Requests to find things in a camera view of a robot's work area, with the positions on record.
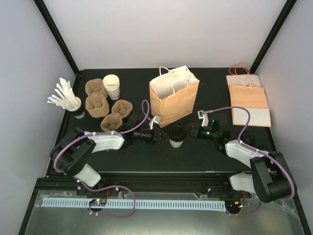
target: coffee cup lid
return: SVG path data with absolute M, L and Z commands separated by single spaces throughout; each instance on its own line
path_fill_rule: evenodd
M 186 131 L 181 126 L 171 127 L 169 134 L 170 134 L 171 140 L 173 140 L 175 142 L 183 141 L 186 137 Z

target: black frame pole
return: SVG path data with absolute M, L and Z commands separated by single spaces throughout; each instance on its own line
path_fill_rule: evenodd
M 296 2 L 297 2 L 297 0 L 287 0 L 287 2 L 285 3 L 282 11 L 280 12 L 276 22 L 273 25 L 273 28 L 270 30 L 268 37 L 266 38 L 263 46 L 261 47 L 259 54 L 255 58 L 252 66 L 251 66 L 251 69 L 250 69 L 251 73 L 255 73 L 256 70 L 258 69 L 258 67 L 259 67 L 260 63 L 262 62 L 264 56 L 266 55 L 270 45 L 274 41 L 276 35 L 278 34 L 280 28 L 283 26 L 285 20 L 287 19 L 289 13 L 291 12 L 291 10 L 292 10 L 292 8 Z
M 70 54 L 68 47 L 66 46 L 60 31 L 57 28 L 57 25 L 55 24 L 55 22 L 53 21 L 53 18 L 51 17 L 45 3 L 43 0 L 34 0 L 35 4 L 37 5 L 40 13 L 42 14 L 45 22 L 47 23 L 50 31 L 52 32 L 55 40 L 57 41 L 61 51 L 63 52 L 65 58 L 67 59 L 69 65 L 71 66 L 73 72 L 75 75 L 78 75 L 79 73 L 79 69 L 72 57 L 72 55 Z

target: folded paper bag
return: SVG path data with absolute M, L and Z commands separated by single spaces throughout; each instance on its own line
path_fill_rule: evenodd
M 251 115 L 249 126 L 271 126 L 268 102 L 263 87 L 229 86 L 231 106 L 246 108 Z M 244 110 L 232 109 L 234 125 L 245 125 L 248 115 Z

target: stacked paper cups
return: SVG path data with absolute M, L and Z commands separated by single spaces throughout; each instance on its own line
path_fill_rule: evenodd
M 107 90 L 112 100 L 119 99 L 119 78 L 114 74 L 107 75 L 103 78 L 104 88 Z

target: cup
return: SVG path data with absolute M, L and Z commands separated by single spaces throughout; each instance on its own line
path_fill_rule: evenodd
M 111 100 L 119 99 L 119 78 L 114 74 L 109 74 L 103 78 L 104 88 Z
M 76 97 L 76 100 L 79 102 L 79 105 L 75 109 L 68 109 L 68 110 L 74 114 L 74 117 L 76 117 L 77 119 L 80 119 L 85 116 L 85 110 L 82 107 L 82 101 L 80 100 L 80 98 Z
M 170 131 L 170 144 L 174 148 L 179 148 L 182 143 L 184 142 L 184 139 L 186 137 L 186 131 L 181 126 L 173 126 L 171 127 Z

